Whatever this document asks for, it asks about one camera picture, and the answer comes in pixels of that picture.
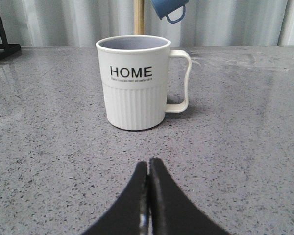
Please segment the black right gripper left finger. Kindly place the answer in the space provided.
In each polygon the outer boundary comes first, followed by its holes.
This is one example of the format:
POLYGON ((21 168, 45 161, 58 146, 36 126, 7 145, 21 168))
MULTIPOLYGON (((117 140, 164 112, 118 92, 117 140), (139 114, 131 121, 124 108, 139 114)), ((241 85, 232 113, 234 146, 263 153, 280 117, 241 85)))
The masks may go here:
POLYGON ((149 178, 147 163, 138 162, 134 173, 113 205, 84 235, 147 235, 149 178))

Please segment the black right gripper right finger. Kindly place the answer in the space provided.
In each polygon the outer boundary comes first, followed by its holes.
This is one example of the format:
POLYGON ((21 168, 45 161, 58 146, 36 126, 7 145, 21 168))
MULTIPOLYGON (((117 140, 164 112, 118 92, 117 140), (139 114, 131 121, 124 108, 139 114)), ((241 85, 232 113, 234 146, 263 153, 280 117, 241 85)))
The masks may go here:
POLYGON ((201 212, 170 176, 160 158, 149 162, 150 208, 155 235, 228 235, 201 212))

